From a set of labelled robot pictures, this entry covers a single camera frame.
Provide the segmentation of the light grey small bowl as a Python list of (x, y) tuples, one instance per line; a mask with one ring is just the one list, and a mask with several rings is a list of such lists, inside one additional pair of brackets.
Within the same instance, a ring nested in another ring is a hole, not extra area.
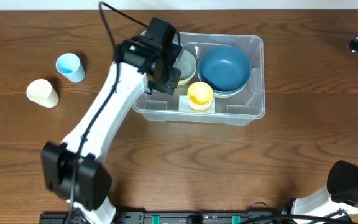
[(192, 53), (184, 50), (173, 64), (173, 67), (181, 71), (180, 81), (187, 80), (196, 72), (196, 59)]

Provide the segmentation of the white small bowl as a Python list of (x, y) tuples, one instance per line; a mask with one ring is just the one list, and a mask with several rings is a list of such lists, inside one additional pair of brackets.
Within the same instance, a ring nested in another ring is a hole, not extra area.
[(188, 83), (193, 78), (195, 73), (196, 73), (196, 68), (192, 68), (192, 69), (185, 68), (185, 69), (183, 69), (181, 71), (179, 84), (184, 85), (184, 84)]

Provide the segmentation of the yellow small bowl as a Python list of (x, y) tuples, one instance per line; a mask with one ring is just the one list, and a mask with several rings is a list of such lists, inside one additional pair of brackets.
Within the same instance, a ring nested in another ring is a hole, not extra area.
[(189, 77), (189, 78), (187, 78), (187, 79), (185, 79), (185, 80), (180, 80), (180, 81), (178, 82), (178, 86), (186, 85), (187, 83), (190, 82), (190, 80), (191, 80), (191, 77)]

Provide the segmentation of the yellow cup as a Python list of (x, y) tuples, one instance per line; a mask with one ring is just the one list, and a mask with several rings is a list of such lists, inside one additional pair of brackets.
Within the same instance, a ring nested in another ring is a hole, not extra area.
[(196, 105), (207, 105), (213, 96), (213, 89), (205, 82), (192, 83), (188, 88), (188, 99)]
[(206, 111), (207, 113), (209, 113), (208, 111), (211, 110), (210, 106), (204, 106), (204, 107), (190, 107), (191, 111)]

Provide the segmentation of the pink cup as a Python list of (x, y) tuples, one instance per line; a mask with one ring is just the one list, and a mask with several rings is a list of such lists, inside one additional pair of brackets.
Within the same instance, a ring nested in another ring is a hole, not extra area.
[(192, 102), (192, 101), (189, 101), (188, 104), (189, 104), (190, 107), (194, 107), (194, 108), (195, 108), (195, 107), (204, 107), (204, 106), (211, 106), (211, 105), (212, 105), (212, 101), (210, 101), (210, 102), (208, 102), (208, 103), (206, 103), (206, 104), (203, 104), (203, 105), (194, 103), (194, 102)]

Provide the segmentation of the dark blue bowl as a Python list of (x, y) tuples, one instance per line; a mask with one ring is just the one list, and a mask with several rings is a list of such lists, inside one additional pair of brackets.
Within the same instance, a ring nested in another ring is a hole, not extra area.
[(198, 75), (251, 75), (248, 56), (238, 48), (219, 45), (207, 50), (198, 65)]
[(199, 79), (207, 83), (213, 90), (234, 91), (244, 84), (248, 84), (250, 75), (209, 74), (199, 75)]

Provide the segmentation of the beige large bowl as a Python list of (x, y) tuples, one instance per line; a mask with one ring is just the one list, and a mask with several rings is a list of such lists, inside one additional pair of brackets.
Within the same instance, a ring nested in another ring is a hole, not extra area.
[(216, 98), (229, 98), (232, 97), (234, 95), (236, 95), (237, 93), (239, 93), (240, 91), (242, 91), (247, 84), (244, 84), (243, 86), (241, 86), (240, 88), (234, 90), (234, 91), (217, 91), (217, 90), (213, 90), (214, 96)]

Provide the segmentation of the light blue cup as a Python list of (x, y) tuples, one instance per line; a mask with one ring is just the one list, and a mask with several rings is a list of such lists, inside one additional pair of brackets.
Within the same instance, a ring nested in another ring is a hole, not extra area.
[(59, 73), (73, 83), (78, 83), (85, 79), (85, 70), (76, 54), (65, 53), (59, 56), (55, 67)]

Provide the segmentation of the cream white cup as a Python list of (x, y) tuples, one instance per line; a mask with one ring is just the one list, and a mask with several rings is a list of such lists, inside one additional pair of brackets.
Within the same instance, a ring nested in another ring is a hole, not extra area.
[(53, 108), (59, 102), (59, 96), (52, 84), (45, 79), (34, 80), (26, 90), (27, 98), (45, 108)]

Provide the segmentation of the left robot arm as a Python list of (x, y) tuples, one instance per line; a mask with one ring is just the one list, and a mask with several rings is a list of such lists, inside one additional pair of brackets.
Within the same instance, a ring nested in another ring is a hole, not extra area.
[(173, 94), (181, 71), (173, 64), (183, 47), (171, 24), (153, 18), (144, 35), (114, 48), (107, 79), (78, 125), (60, 144), (41, 150), (45, 186), (70, 204), (64, 223), (79, 211), (88, 223), (111, 223), (112, 178), (103, 167), (114, 136), (129, 109), (146, 90)]

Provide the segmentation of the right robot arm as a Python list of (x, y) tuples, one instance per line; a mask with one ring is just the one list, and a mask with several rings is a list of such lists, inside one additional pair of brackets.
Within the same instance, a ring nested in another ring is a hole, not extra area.
[(327, 218), (358, 214), (358, 166), (337, 161), (329, 172), (326, 186), (295, 199), (287, 213)]

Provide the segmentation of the clear plastic storage container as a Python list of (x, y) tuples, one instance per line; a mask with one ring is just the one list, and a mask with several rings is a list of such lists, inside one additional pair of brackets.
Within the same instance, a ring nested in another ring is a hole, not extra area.
[(200, 34), (182, 32), (181, 43), (199, 62), (204, 53), (219, 45), (230, 45), (243, 51), (250, 60), (250, 78), (243, 89), (230, 96), (217, 94), (211, 106), (203, 111), (190, 108), (188, 87), (200, 80), (198, 66), (194, 76), (178, 86), (172, 95), (154, 91), (136, 99), (132, 108), (149, 121), (188, 121), (245, 126), (265, 114), (264, 43), (256, 35)]

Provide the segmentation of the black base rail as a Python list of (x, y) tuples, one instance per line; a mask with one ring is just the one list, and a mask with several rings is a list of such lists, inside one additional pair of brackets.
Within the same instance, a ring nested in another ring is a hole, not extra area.
[[(273, 211), (251, 210), (240, 213), (150, 213), (130, 211), (118, 213), (111, 223), (113, 224), (213, 224), (213, 223), (240, 223), (248, 218), (259, 218), (275, 215)], [(41, 224), (65, 223), (67, 215), (63, 213), (44, 213), (39, 217)], [(80, 212), (76, 212), (70, 223), (91, 223)]]

